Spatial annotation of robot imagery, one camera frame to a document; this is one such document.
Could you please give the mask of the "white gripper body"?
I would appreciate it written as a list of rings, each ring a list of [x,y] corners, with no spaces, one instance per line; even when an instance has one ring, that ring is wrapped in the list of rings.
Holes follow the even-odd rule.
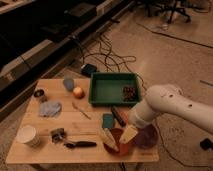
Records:
[[[156,118],[156,112],[146,101],[141,101],[128,112],[129,123],[137,128],[145,128]]]

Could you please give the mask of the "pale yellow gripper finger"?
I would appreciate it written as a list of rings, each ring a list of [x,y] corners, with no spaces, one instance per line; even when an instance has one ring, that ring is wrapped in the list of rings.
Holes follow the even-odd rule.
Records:
[[[127,144],[138,134],[138,129],[134,125],[127,125],[121,135],[119,142],[122,144]]]

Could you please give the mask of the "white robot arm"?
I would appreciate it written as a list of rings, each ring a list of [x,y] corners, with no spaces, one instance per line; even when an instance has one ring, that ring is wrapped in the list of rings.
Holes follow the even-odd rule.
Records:
[[[119,140],[126,144],[158,116],[168,113],[181,117],[213,134],[213,107],[192,101],[172,84],[154,85],[147,89],[143,99],[127,113],[128,126]]]

